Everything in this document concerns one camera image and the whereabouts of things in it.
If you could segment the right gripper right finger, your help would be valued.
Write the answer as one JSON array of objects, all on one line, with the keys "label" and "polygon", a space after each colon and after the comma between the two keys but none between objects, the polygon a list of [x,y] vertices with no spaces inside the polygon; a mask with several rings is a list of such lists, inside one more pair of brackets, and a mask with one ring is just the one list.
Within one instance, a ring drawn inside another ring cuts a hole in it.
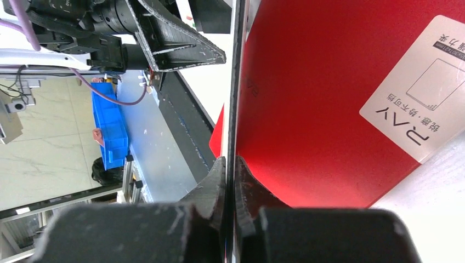
[{"label": "right gripper right finger", "polygon": [[262,236],[269,231],[270,217],[290,206],[272,194],[256,179],[241,156],[235,159],[234,194],[237,237]]}]

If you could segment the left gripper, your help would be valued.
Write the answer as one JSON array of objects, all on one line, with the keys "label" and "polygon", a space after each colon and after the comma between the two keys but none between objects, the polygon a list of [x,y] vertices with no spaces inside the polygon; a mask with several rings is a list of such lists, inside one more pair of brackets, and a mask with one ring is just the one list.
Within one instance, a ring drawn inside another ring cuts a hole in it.
[{"label": "left gripper", "polygon": [[[90,57],[95,71],[150,68],[172,72],[226,63],[226,53],[167,6],[171,1],[27,1],[27,16],[41,46]],[[139,44],[124,44],[119,35]]]}]

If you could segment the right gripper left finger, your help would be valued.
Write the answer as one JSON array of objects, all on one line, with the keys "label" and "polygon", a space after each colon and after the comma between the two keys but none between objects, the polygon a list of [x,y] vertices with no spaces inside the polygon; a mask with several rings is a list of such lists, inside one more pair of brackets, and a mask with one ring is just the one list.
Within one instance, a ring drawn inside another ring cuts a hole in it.
[{"label": "right gripper left finger", "polygon": [[220,231],[223,223],[226,194],[226,160],[219,157],[205,178],[180,202],[193,212],[193,218]]}]

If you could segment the red A4 folder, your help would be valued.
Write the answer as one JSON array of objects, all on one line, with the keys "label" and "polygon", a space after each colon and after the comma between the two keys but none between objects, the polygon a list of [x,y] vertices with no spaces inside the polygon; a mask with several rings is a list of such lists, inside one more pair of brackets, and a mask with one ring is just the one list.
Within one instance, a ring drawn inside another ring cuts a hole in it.
[{"label": "red A4 folder", "polygon": [[464,208],[464,1],[262,1],[237,154],[292,207]]}]

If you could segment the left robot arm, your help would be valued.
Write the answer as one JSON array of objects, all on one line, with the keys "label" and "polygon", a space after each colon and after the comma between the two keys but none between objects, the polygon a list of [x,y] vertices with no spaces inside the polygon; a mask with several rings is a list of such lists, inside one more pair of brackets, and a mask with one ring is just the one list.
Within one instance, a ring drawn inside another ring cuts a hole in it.
[{"label": "left robot arm", "polygon": [[173,1],[1,1],[1,65],[101,73],[224,64]]}]

